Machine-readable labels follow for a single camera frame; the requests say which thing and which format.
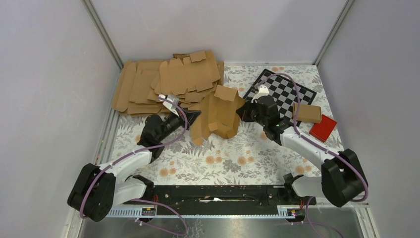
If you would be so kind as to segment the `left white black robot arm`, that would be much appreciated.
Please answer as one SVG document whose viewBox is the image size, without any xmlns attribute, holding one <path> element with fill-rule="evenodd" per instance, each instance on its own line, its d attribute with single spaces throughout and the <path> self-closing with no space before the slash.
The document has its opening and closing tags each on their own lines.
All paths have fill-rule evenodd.
<svg viewBox="0 0 420 238">
<path fill-rule="evenodd" d="M 163 140 L 180 127 L 189 130 L 200 114 L 201 111 L 183 109 L 165 119 L 148 116 L 132 152 L 99 166 L 88 163 L 82 168 L 67 199 L 68 206 L 83 218 L 99 222 L 116 205 L 133 199 L 143 204 L 151 202 L 154 183 L 143 176 L 133 176 L 132 172 L 156 160 L 168 145 Z"/>
</svg>

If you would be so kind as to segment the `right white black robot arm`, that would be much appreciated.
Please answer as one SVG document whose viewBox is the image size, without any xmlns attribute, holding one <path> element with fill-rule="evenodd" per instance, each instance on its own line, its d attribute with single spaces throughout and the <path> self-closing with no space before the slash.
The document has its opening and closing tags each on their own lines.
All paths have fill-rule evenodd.
<svg viewBox="0 0 420 238">
<path fill-rule="evenodd" d="M 297 204 L 303 197 L 324 197 L 342 207 L 348 202 L 367 200 L 368 182 L 353 150 L 337 151 L 312 140 L 296 123 L 280 116 L 271 96 L 247 99 L 236 113 L 241 121 L 262 126 L 269 140 L 298 153 L 320 170 L 318 177 L 284 176 L 284 198 L 288 203 Z"/>
</svg>

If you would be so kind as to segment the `brown cardboard box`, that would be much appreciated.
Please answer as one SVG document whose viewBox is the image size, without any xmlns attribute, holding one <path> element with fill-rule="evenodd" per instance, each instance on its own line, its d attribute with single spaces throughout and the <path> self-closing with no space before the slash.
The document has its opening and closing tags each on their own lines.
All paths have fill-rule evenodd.
<svg viewBox="0 0 420 238">
<path fill-rule="evenodd" d="M 201 112 L 190 126 L 192 142 L 202 145 L 211 134 L 223 139 L 234 137 L 241 121 L 236 110 L 244 103 L 245 100 L 239 96 L 237 89 L 218 85 L 214 92 L 189 108 L 191 111 Z"/>
</svg>

